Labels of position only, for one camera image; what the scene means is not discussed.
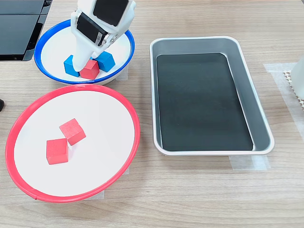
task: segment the blue rim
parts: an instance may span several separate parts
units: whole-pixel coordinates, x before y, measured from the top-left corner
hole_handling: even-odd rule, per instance
[[[75,82],[75,81],[66,81],[66,80],[62,80],[62,79],[59,79],[53,75],[51,75],[42,65],[42,62],[41,62],[41,51],[45,45],[45,43],[57,32],[59,32],[60,30],[63,30],[67,27],[70,27],[71,26],[71,20],[66,20],[66,21],[63,21],[57,25],[55,25],[54,27],[52,27],[50,30],[48,30],[45,34],[43,34],[43,36],[40,38],[40,40],[38,41],[37,45],[36,45],[36,48],[35,48],[35,52],[34,52],[34,59],[35,59],[35,62],[36,62],[36,65],[37,67],[39,68],[39,70],[41,70],[41,72],[43,74],[45,74],[46,76],[48,76],[49,78],[52,78],[56,81],[59,81],[59,82],[63,82],[63,83],[67,83],[67,84],[91,84],[91,83],[97,83],[97,82],[102,82],[102,81],[105,81],[111,77],[113,77],[114,75],[118,74],[119,72],[122,71],[122,69],[124,69],[126,67],[126,65],[128,65],[128,63],[131,61],[132,57],[133,57],[133,54],[134,54],[134,51],[135,51],[135,41],[134,41],[134,38],[132,36],[132,33],[128,30],[125,32],[125,35],[128,37],[129,41],[130,41],[130,44],[131,44],[131,52],[130,52],[130,55],[129,55],[129,58],[128,60],[125,62],[125,64],[119,68],[118,70],[116,70],[115,72],[105,76],[105,77],[102,77],[102,78],[99,78],[99,79],[96,79],[96,80],[90,80],[90,81],[83,81],[83,82]]]

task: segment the blue cube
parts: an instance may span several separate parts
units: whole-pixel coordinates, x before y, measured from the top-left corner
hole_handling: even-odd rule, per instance
[[[105,72],[109,72],[115,66],[113,56],[106,51],[101,53],[95,60],[98,62],[99,69]]]
[[[70,57],[67,58],[66,61],[64,62],[66,73],[67,73],[68,75],[72,75],[72,76],[75,76],[75,77],[79,77],[79,76],[80,76],[80,73],[74,70],[72,60],[73,60],[73,56],[70,55]]]

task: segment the blue-rimmed bowl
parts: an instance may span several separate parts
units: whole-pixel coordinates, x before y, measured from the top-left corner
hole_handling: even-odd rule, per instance
[[[135,42],[130,31],[126,31],[106,51],[114,57],[116,65],[109,71],[100,71],[95,80],[71,76],[65,73],[64,61],[73,54],[76,38],[71,33],[71,20],[63,21],[48,30],[38,41],[34,58],[38,68],[46,76],[65,84],[91,84],[104,85],[119,76],[131,61]]]

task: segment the black tray bottom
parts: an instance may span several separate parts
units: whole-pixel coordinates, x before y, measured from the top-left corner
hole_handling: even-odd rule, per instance
[[[165,150],[252,150],[223,54],[160,55],[156,64]]]

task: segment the baking tray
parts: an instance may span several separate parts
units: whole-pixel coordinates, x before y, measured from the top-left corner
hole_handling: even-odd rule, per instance
[[[274,138],[239,43],[161,38],[150,45],[153,141],[165,155],[261,155]]]

